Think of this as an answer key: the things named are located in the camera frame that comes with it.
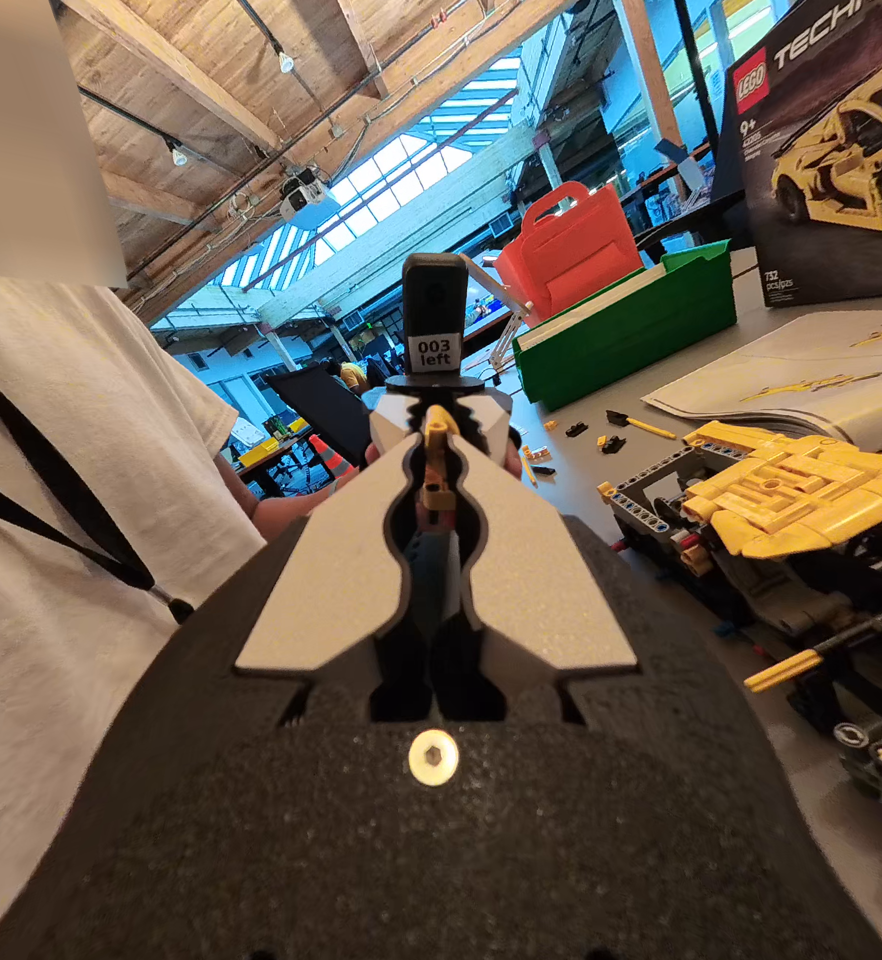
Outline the wooden board document stand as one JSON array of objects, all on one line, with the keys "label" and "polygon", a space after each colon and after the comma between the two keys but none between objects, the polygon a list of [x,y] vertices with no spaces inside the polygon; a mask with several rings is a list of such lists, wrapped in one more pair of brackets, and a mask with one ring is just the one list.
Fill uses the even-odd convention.
[{"label": "wooden board document stand", "polygon": [[494,369],[495,374],[500,375],[506,366],[507,354],[520,328],[534,316],[533,303],[519,301],[503,284],[495,280],[494,277],[477,265],[466,254],[459,253],[458,257],[463,261],[470,278],[495,296],[510,310],[507,326],[501,332],[488,356],[488,363]]}]

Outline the person's left forearm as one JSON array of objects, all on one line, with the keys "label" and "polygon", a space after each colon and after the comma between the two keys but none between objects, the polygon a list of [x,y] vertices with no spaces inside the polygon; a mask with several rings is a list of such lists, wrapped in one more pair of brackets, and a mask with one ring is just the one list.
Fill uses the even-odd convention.
[{"label": "person's left forearm", "polygon": [[307,517],[360,473],[360,469],[353,466],[315,493],[258,500],[219,453],[212,462],[234,501],[267,542],[276,540],[293,522]]}]

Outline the white booklet stack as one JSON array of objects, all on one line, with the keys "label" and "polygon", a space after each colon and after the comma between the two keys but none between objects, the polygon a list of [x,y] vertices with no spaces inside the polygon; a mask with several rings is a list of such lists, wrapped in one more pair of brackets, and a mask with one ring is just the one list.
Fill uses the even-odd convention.
[{"label": "white booklet stack", "polygon": [[516,346],[520,352],[527,351],[538,344],[550,339],[555,334],[567,330],[574,325],[614,306],[641,289],[658,282],[667,275],[667,264],[660,263],[647,270],[638,270],[610,285],[609,287],[587,297],[575,306],[561,312],[557,316],[544,321],[528,333],[517,338]]}]

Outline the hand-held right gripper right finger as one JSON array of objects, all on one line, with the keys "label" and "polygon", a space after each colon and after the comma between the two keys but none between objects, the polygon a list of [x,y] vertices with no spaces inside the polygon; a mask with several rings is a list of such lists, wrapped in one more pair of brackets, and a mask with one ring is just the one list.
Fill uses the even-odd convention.
[{"label": "hand-held right gripper right finger", "polygon": [[465,438],[447,438],[456,524],[436,535],[435,717],[588,724],[574,682],[638,658],[565,519]]}]

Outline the green storage bin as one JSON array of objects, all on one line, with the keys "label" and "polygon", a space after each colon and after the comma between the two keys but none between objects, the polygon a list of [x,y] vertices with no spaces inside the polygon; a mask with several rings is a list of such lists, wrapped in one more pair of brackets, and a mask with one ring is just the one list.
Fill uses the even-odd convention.
[{"label": "green storage bin", "polygon": [[528,350],[516,337],[528,400],[555,411],[734,326],[730,243],[666,253],[666,276]]}]

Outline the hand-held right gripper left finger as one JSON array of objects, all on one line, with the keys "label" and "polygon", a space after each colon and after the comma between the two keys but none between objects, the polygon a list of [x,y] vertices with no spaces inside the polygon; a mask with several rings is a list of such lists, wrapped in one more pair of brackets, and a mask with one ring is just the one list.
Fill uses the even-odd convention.
[{"label": "hand-held right gripper left finger", "polygon": [[304,724],[328,695],[363,723],[432,718],[427,645],[410,614],[422,446],[419,433],[403,438],[305,521],[234,662],[244,677],[297,683],[280,724]]}]

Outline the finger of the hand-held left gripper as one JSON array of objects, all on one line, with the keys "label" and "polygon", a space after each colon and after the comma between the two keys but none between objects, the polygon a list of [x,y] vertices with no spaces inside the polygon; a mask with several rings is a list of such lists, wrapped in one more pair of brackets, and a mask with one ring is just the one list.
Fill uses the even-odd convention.
[{"label": "finger of the hand-held left gripper", "polygon": [[415,416],[420,399],[406,393],[380,393],[370,412],[371,443],[378,454],[386,454],[411,434],[422,436]]},{"label": "finger of the hand-held left gripper", "polygon": [[506,393],[470,393],[454,402],[461,436],[491,460],[506,459],[511,411]]}]

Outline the grey desk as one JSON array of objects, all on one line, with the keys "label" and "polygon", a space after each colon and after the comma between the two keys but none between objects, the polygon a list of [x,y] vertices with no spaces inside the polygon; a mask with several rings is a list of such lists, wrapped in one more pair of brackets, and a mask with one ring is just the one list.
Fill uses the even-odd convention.
[{"label": "grey desk", "polygon": [[[528,401],[514,368],[502,376],[501,388],[514,397],[512,422],[518,426],[522,442],[531,449],[548,446],[552,451],[556,474],[539,479],[534,493],[559,512],[578,517],[606,542],[613,542],[620,533],[597,486],[604,481],[616,484],[626,480],[668,456],[677,443],[629,427],[624,449],[605,456],[596,450],[595,438],[588,434],[567,438],[565,428],[584,422],[598,437],[605,411],[614,409],[678,435],[686,434],[692,423],[647,406],[643,397],[806,312],[805,307],[770,310],[764,306],[754,247],[734,251],[731,264],[737,324],[708,340],[554,414]],[[546,432],[542,425],[550,420],[556,420],[558,426]],[[658,574],[651,561],[632,550],[622,552],[620,558],[636,570],[649,594],[662,599],[678,618],[687,620],[699,632],[735,679],[783,765],[814,839],[882,936],[882,800],[868,797],[853,784],[841,766],[838,744],[817,733],[790,707],[784,686],[757,695],[743,687],[744,678],[769,663],[755,645],[779,654],[786,648],[776,646],[771,632],[763,627],[751,627],[747,634],[734,633],[728,638],[717,635],[713,630],[718,618],[683,587]]]}]

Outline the black desk divider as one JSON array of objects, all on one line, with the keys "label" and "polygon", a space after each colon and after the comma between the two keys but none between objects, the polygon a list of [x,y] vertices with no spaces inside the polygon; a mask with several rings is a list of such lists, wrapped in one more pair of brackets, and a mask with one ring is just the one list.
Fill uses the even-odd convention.
[{"label": "black desk divider", "polygon": [[340,380],[317,364],[265,374],[264,379],[333,451],[352,466],[365,463],[365,452],[372,440],[370,412],[363,400]]}]

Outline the person's white shirt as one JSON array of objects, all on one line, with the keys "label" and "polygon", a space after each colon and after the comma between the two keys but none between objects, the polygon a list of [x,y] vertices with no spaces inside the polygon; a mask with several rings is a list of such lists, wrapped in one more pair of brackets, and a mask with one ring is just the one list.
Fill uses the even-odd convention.
[{"label": "person's white shirt", "polygon": [[[0,390],[193,606],[265,541],[216,467],[237,412],[106,288],[0,278]],[[0,918],[175,623],[74,551],[0,522]]]}]

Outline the open instruction booklet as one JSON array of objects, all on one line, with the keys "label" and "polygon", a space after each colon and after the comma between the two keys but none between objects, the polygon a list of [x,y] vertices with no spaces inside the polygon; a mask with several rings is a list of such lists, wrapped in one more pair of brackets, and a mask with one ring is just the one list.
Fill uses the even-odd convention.
[{"label": "open instruction booklet", "polygon": [[808,313],[642,401],[688,421],[882,452],[882,310]]}]

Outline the toy car set box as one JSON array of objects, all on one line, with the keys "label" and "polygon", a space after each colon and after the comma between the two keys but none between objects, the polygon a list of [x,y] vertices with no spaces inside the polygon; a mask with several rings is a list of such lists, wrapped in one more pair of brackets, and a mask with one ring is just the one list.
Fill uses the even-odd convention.
[{"label": "toy car set box", "polygon": [[797,3],[724,107],[764,303],[882,296],[882,1]]}]

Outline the glass skylight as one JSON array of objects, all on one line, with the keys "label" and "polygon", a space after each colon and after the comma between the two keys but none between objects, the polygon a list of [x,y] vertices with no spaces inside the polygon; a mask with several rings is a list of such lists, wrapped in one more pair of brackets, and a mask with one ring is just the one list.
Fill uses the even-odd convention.
[{"label": "glass skylight", "polygon": [[280,226],[209,285],[284,291],[507,134],[521,48],[468,81],[330,187],[338,210],[318,226]]}]

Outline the black-tipped yellow tool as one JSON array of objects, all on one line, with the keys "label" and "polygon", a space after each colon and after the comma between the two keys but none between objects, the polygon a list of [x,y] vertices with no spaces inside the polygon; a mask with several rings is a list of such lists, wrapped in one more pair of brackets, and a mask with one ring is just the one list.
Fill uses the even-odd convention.
[{"label": "black-tipped yellow tool", "polygon": [[606,410],[605,416],[606,416],[607,422],[612,426],[617,426],[620,428],[632,426],[639,430],[644,431],[645,433],[648,433],[666,440],[671,440],[671,441],[678,440],[678,437],[674,432],[645,423],[635,417],[629,416],[622,412]]}]

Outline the yellow toy car model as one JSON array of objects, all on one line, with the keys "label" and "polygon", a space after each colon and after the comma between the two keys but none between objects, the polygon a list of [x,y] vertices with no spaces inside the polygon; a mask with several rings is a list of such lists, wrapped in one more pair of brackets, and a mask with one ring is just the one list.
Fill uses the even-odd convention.
[{"label": "yellow toy car model", "polygon": [[597,491],[613,549],[649,558],[729,632],[755,629],[768,665],[744,688],[784,688],[882,801],[882,453],[710,421]]}]

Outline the small yellow black assembly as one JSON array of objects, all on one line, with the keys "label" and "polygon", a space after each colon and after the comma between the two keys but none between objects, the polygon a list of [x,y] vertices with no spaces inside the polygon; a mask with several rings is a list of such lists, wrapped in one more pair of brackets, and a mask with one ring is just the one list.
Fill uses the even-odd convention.
[{"label": "small yellow black assembly", "polygon": [[424,453],[423,484],[415,497],[418,528],[422,532],[443,532],[456,526],[458,495],[449,474],[447,453]]}]

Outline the red storage bin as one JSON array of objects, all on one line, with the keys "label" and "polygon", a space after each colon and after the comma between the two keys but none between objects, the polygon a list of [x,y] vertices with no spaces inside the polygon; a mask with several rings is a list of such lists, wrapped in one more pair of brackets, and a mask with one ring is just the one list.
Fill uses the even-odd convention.
[{"label": "red storage bin", "polygon": [[644,268],[615,187],[576,181],[536,200],[495,259],[502,285],[533,306],[531,330]]}]

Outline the orange traffic cone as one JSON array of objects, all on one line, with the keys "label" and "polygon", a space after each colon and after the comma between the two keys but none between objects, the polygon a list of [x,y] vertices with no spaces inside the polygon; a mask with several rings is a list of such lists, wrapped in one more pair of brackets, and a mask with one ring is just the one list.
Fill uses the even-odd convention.
[{"label": "orange traffic cone", "polygon": [[356,467],[352,466],[317,434],[310,434],[308,441],[321,459],[332,482],[350,480],[358,472]]}]

